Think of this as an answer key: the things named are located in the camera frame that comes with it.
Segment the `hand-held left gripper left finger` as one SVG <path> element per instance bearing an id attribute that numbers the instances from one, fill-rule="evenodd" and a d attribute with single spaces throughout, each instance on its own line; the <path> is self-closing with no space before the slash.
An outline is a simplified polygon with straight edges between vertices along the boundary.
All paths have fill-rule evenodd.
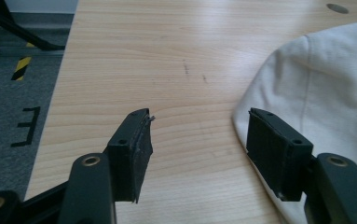
<path id="1" fill-rule="evenodd" d="M 137 203 L 153 153 L 148 108 L 130 112 L 109 140 L 108 156 L 112 191 L 116 202 Z"/>

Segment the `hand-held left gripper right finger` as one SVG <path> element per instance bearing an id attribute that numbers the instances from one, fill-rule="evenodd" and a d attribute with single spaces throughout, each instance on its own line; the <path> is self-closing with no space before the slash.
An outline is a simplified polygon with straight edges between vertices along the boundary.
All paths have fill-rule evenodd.
<path id="1" fill-rule="evenodd" d="M 249 115 L 247 155 L 277 198 L 298 202 L 313 144 L 271 112 L 251 108 Z"/>

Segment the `white cloth garment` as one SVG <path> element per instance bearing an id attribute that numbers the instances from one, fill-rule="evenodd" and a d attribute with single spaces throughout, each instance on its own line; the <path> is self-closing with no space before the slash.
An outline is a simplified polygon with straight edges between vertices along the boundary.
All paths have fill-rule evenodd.
<path id="1" fill-rule="evenodd" d="M 357 22 L 300 36 L 269 55 L 233 113 L 241 141 L 253 107 L 303 134 L 314 154 L 357 164 Z"/>

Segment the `black floor tape mark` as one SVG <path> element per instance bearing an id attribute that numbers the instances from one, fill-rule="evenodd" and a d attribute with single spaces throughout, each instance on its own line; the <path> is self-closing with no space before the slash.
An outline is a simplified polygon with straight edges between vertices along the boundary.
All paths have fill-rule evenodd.
<path id="1" fill-rule="evenodd" d="M 23 112 L 32 112 L 33 113 L 32 119 L 30 121 L 20 122 L 20 123 L 17 124 L 18 128 L 27 128 L 28 129 L 28 132 L 27 132 L 27 135 L 26 135 L 26 139 L 24 141 L 12 143 L 10 145 L 11 147 L 29 146 L 29 145 L 32 144 L 33 139 L 34 139 L 34 132 L 35 132 L 36 125 L 37 125 L 37 122 L 38 122 L 38 118 L 39 118 L 39 115 L 40 115 L 41 107 L 40 106 L 36 106 L 36 107 L 31 107 L 31 108 L 23 108 L 22 111 Z"/>

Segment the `yellow black striped floor tape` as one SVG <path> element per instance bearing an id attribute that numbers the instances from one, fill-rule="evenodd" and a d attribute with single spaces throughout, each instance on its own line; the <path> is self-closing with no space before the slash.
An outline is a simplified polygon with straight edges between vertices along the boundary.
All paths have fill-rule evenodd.
<path id="1" fill-rule="evenodd" d="M 31 56 L 23 56 L 18 60 L 15 71 L 11 77 L 14 81 L 21 81 L 24 78 L 26 69 L 32 60 Z"/>

